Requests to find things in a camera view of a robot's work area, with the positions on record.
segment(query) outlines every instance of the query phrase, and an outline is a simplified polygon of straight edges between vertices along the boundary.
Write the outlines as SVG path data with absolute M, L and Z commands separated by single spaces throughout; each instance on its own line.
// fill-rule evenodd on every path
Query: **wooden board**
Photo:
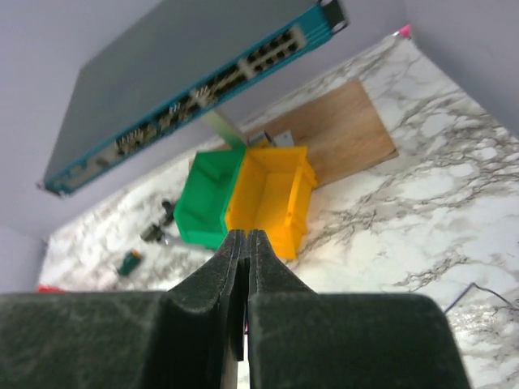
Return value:
M 308 146 L 308 161 L 319 186 L 398 155 L 358 80 L 256 127 L 247 136 L 250 138 L 263 130 L 272 137 L 290 130 L 296 146 Z

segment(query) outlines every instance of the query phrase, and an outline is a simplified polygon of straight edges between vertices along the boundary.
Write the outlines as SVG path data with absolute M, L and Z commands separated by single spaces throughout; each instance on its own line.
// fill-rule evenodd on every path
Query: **black cable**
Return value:
M 458 297 L 444 310 L 444 313 L 447 314 L 454 306 L 457 305 L 458 302 L 472 289 L 476 288 L 479 290 L 482 290 L 483 292 L 489 292 L 492 293 L 494 296 L 498 297 L 500 300 L 502 300 L 511 310 L 519 310 L 518 307 L 516 307 L 514 304 L 512 304 L 510 301 L 508 301 L 506 298 L 501 296 L 499 293 L 494 292 L 492 289 L 484 288 L 483 286 L 479 286 L 475 282 L 471 282 L 469 286 L 467 286 L 465 289 L 463 289 L 463 292 L 460 293 Z

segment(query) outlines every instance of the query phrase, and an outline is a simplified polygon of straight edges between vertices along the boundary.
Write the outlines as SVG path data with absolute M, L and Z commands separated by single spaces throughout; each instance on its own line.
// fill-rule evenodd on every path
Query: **storage bin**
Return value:
M 227 234 L 225 212 L 238 178 L 245 148 L 198 152 L 175 207 L 183 241 L 217 249 Z
M 247 149 L 230 199 L 227 229 L 264 229 L 278 257 L 295 259 L 317 186 L 307 147 Z

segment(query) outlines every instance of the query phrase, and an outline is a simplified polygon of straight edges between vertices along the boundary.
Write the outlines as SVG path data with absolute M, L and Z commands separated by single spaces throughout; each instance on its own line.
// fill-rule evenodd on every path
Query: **small green bottle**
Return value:
M 128 277 L 136 267 L 140 265 L 140 263 L 143 260 L 143 256 L 140 254 L 137 250 L 131 250 L 127 252 L 127 254 L 124 256 L 124 259 L 122 260 L 122 264 L 117 269 L 117 273 L 121 277 Z

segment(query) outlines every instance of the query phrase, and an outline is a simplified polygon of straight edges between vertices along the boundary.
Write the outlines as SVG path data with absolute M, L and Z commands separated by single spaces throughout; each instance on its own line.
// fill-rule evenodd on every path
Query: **red object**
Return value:
M 400 30 L 398 30 L 400 35 L 402 35 L 404 38 L 411 37 L 411 25 L 408 24 L 405 27 L 402 27 Z
M 66 290 L 56 288 L 55 286 L 38 285 L 38 293 L 65 293 Z

